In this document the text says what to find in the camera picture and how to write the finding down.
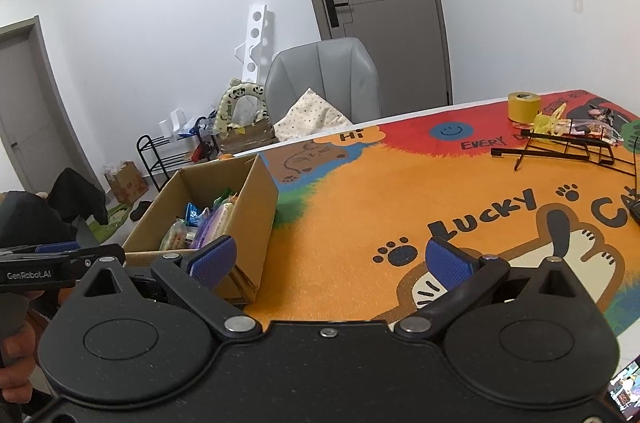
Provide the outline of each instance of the phone screen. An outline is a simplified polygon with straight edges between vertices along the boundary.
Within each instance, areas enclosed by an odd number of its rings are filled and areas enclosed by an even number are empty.
[[[627,421],[640,415],[640,356],[617,373],[607,388]]]

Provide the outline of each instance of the round hole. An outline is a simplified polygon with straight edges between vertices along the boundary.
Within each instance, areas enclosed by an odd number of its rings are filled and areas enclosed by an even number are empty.
[[[55,418],[53,418],[52,423],[76,423],[76,420],[73,419],[69,414],[58,414]]]

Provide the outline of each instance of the yellow tape roll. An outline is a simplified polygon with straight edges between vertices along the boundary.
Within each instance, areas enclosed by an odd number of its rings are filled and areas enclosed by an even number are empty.
[[[512,92],[509,96],[509,119],[516,123],[533,123],[542,98],[532,92]]]

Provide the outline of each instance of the chair backrest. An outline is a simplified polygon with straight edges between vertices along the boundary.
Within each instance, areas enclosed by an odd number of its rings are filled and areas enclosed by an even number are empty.
[[[357,38],[336,38],[282,51],[264,95],[271,122],[281,120],[311,88],[353,123],[381,117],[378,72]]]

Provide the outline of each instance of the open cardboard box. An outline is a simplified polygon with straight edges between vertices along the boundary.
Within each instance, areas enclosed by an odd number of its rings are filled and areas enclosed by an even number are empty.
[[[259,155],[212,161],[178,170],[124,243],[127,265],[147,266],[166,253],[158,251],[162,238],[176,217],[184,218],[187,203],[205,208],[227,187],[234,193],[239,192],[225,230],[236,240],[238,260],[216,293],[236,305],[254,301],[278,200],[278,189]],[[185,254],[189,250],[177,252]]]

